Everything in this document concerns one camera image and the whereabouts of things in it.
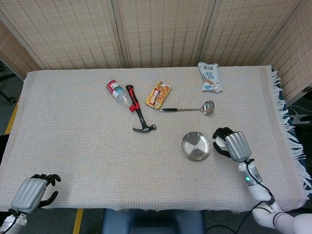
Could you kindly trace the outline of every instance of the metal ladle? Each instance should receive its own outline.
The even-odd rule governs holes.
[[[206,101],[200,109],[177,109],[177,108],[164,108],[160,112],[178,112],[178,111],[200,111],[204,115],[210,114],[215,108],[213,101]]]

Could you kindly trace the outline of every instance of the tablecloth fringe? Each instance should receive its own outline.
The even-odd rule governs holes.
[[[277,86],[280,84],[280,78],[277,75],[277,71],[271,72],[271,87],[273,89],[273,95],[275,97],[275,102],[277,105],[277,112],[280,117],[280,123],[283,126],[284,134],[287,138],[287,143],[292,153],[293,159],[295,161],[295,165],[298,169],[299,178],[302,182],[302,188],[304,189],[304,194],[306,195],[306,199],[309,199],[309,195],[312,194],[312,186],[311,186],[311,176],[307,172],[306,168],[300,163],[299,160],[305,159],[306,156],[303,152],[303,146],[299,143],[298,139],[294,136],[294,126],[291,126],[288,121],[290,120],[288,109],[284,109],[286,105],[286,101],[280,99],[280,92],[282,89]]]

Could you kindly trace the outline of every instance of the white snack bag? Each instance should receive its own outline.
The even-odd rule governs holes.
[[[217,70],[218,64],[206,64],[205,62],[199,62],[198,67],[204,80],[204,85],[201,91],[213,90],[216,93],[222,92]]]

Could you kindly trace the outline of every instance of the yellow floor tape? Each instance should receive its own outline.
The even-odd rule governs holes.
[[[18,106],[16,105],[4,134],[10,134],[17,111],[18,111]],[[81,225],[81,221],[82,221],[82,214],[83,214],[83,209],[77,209],[73,234],[79,234],[80,225]]]

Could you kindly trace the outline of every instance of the ladle handle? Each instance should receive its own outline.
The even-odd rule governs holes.
[[[178,112],[178,111],[200,111],[200,109],[177,109],[177,108],[164,108],[160,112]]]

